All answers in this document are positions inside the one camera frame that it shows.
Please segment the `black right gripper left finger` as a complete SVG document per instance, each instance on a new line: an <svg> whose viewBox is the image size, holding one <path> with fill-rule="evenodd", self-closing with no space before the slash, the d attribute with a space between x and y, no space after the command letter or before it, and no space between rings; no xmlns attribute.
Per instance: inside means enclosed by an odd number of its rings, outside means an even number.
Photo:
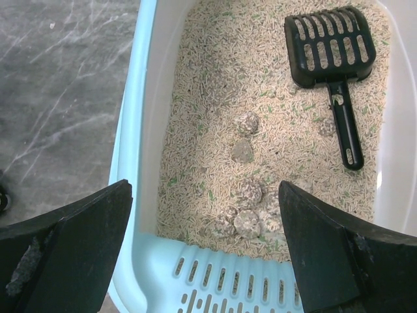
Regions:
<svg viewBox="0 0 417 313"><path fill-rule="evenodd" d="M132 207L126 180L1 228L2 312L98 312Z"/></svg>

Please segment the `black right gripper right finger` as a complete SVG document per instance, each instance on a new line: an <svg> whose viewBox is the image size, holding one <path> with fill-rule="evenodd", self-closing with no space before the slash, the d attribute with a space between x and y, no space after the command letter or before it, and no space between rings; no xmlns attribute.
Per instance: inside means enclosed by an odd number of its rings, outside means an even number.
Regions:
<svg viewBox="0 0 417 313"><path fill-rule="evenodd" d="M279 204L304 312L415 312L416 238L282 181Z"/></svg>

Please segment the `light blue litter box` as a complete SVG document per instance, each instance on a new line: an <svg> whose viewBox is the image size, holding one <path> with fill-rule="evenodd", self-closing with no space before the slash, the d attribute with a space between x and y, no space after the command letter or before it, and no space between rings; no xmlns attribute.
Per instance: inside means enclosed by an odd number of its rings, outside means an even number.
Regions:
<svg viewBox="0 0 417 313"><path fill-rule="evenodd" d="M375 223L416 235L416 2L382 1L392 43L377 157ZM175 63L192 1L142 1L109 180L127 179L133 204L109 286L121 312L301 312L290 263L155 234L162 144Z"/></svg>

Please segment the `black litter scoop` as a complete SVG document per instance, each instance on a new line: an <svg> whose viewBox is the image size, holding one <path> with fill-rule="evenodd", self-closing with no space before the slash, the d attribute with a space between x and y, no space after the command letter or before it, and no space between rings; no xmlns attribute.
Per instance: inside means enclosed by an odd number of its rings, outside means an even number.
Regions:
<svg viewBox="0 0 417 313"><path fill-rule="evenodd" d="M376 58L365 16L352 6L292 15L284 31L293 81L304 89L327 88L343 165L362 169L348 83L366 79Z"/></svg>

